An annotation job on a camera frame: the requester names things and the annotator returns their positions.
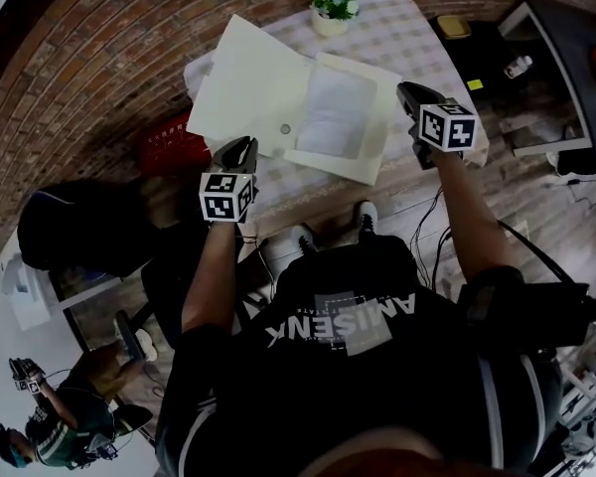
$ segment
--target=brick wall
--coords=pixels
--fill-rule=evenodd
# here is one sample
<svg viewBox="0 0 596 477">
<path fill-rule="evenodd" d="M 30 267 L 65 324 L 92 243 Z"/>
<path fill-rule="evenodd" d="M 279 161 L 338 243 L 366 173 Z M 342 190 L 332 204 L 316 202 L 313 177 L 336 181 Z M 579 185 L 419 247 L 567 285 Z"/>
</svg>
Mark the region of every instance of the brick wall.
<svg viewBox="0 0 596 477">
<path fill-rule="evenodd" d="M 494 20 L 515 0 L 415 0 L 428 17 Z M 596 11 L 596 0 L 562 0 Z M 306 0 L 56 0 L 0 79 L 0 249 L 28 195 L 67 179 L 137 175 L 133 137 L 189 105 L 186 63 L 229 16 L 265 25 Z"/>
</svg>

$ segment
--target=wooden floor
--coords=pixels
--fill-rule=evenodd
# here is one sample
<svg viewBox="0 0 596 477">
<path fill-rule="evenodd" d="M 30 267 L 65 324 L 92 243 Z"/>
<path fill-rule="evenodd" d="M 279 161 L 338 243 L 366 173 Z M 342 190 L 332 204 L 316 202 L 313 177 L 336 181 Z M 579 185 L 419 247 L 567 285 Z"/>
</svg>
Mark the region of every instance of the wooden floor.
<svg viewBox="0 0 596 477">
<path fill-rule="evenodd" d="M 515 158 L 501 136 L 500 122 L 495 113 L 487 105 L 479 109 L 492 146 L 488 165 L 473 169 L 472 175 L 488 204 L 498 218 L 529 236 L 574 279 L 589 283 L 590 292 L 596 297 L 596 207 L 590 208 L 586 200 L 575 202 L 575 199 L 586 197 L 596 204 L 596 183 L 567 187 L 565 183 L 568 179 L 557 177 L 544 156 Z M 379 212 L 378 232 L 399 236 L 409 243 L 438 187 L 437 173 L 430 171 L 419 183 L 394 189 L 373 200 Z M 160 203 L 165 198 L 155 194 Z M 352 214 L 348 212 L 339 214 L 315 230 L 322 232 L 324 245 L 335 245 L 354 240 L 356 231 L 352 230 L 352 226 Z M 421 261 L 429 270 L 432 270 L 435 261 L 439 237 L 447 226 L 440 197 L 438 207 L 426 220 L 419 239 Z M 554 280 L 530 251 L 519 242 L 513 242 L 517 263 L 527 281 Z M 298 256 L 287 239 L 287 232 L 272 238 L 263 254 L 275 277 Z M 438 291 L 454 299 L 462 283 L 454 248 L 448 242 L 439 260 Z M 131 277 L 122 285 L 74 308 L 74 316 L 88 344 L 97 347 L 114 339 L 112 320 L 117 310 L 125 309 L 132 314 L 145 301 L 140 279 Z M 148 365 L 147 372 L 153 380 L 165 385 L 173 351 L 165 342 L 154 317 L 144 328 L 154 339 L 159 352 L 157 361 Z M 129 385 L 122 395 L 125 400 L 147 406 L 154 412 L 154 419 L 148 425 L 151 433 L 154 433 L 161 395 L 160 386 L 148 376 L 142 376 Z"/>
</svg>

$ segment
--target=black bag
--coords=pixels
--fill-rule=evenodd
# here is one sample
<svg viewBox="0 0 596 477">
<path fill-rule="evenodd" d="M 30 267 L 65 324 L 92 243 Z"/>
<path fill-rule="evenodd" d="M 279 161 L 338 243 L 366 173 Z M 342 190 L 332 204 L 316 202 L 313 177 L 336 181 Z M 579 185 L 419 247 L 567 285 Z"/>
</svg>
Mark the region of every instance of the black bag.
<svg viewBox="0 0 596 477">
<path fill-rule="evenodd" d="M 119 277 L 154 255 L 158 237 L 137 194 L 90 180 L 37 191 L 18 225 L 22 259 L 29 266 L 81 266 Z"/>
</svg>

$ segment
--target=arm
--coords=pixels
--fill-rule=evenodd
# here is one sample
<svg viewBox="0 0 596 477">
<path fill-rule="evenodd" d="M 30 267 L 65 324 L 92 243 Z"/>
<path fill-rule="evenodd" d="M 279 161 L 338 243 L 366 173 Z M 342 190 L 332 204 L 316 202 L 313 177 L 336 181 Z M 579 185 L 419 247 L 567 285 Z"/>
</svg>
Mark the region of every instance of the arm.
<svg viewBox="0 0 596 477">
<path fill-rule="evenodd" d="M 71 429 L 77 429 L 77 419 L 71 413 L 71 411 L 65 406 L 62 400 L 58 397 L 56 392 L 52 389 L 52 387 L 43 382 L 40 385 L 40 390 L 42 394 L 47 398 L 51 404 L 53 405 L 54 410 L 58 414 L 58 417 L 64 421 L 64 423 L 70 427 Z"/>
<path fill-rule="evenodd" d="M 506 234 L 462 160 L 436 149 L 431 158 L 439 171 L 455 251 L 466 280 L 489 268 L 512 266 Z"/>
<path fill-rule="evenodd" d="M 236 291 L 234 223 L 214 223 L 183 306 L 182 332 L 212 324 L 231 331 Z"/>
</svg>

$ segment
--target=person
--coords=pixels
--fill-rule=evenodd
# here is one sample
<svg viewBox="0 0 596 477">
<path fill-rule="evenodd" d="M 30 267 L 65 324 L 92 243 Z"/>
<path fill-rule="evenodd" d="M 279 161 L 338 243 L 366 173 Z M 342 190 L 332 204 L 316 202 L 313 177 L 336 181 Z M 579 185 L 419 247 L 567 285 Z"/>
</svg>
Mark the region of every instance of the person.
<svg viewBox="0 0 596 477">
<path fill-rule="evenodd" d="M 94 435 L 112 440 L 145 424 L 152 416 L 146 408 L 110 410 L 110 402 L 143 370 L 143 361 L 119 365 L 123 348 L 117 341 L 83 354 L 56 390 L 33 363 L 29 380 L 37 384 L 35 412 L 24 433 L 0 424 L 0 457 L 16 468 L 40 462 L 73 469 L 90 462 L 84 450 Z"/>
<path fill-rule="evenodd" d="M 522 284 L 460 156 L 431 158 L 468 286 Z M 551 354 L 483 355 L 465 307 L 421 285 L 372 203 L 359 213 L 356 245 L 317 251 L 295 228 L 303 255 L 235 335 L 234 226 L 212 224 L 157 427 L 168 475 L 525 471 L 560 403 Z"/>
</svg>

